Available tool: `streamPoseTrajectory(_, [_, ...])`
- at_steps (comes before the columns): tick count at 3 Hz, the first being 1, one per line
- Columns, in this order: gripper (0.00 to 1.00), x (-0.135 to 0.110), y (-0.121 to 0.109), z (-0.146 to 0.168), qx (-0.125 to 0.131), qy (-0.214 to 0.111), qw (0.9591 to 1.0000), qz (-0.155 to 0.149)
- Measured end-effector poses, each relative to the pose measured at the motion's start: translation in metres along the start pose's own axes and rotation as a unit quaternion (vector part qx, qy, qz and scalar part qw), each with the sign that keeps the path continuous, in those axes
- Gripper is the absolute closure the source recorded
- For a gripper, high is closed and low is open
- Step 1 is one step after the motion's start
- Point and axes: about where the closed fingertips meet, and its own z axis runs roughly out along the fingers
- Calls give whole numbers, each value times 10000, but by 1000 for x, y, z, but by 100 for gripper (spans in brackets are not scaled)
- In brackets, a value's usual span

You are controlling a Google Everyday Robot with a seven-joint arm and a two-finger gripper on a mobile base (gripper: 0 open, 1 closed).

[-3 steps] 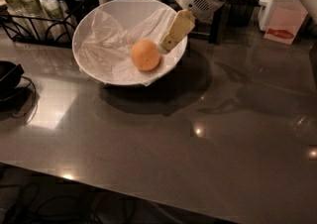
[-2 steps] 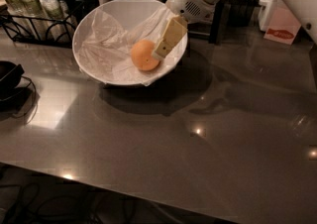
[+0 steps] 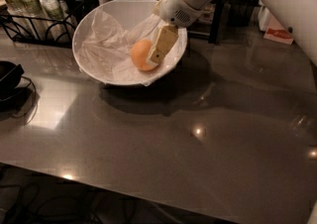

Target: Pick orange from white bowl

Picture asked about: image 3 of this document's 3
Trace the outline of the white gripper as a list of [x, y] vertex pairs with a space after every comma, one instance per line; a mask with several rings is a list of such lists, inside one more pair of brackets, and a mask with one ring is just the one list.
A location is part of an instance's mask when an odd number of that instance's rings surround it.
[[178, 39], [178, 28], [192, 25], [212, 0], [158, 0], [154, 13], [170, 25], [159, 27], [146, 58], [149, 66], [160, 65]]

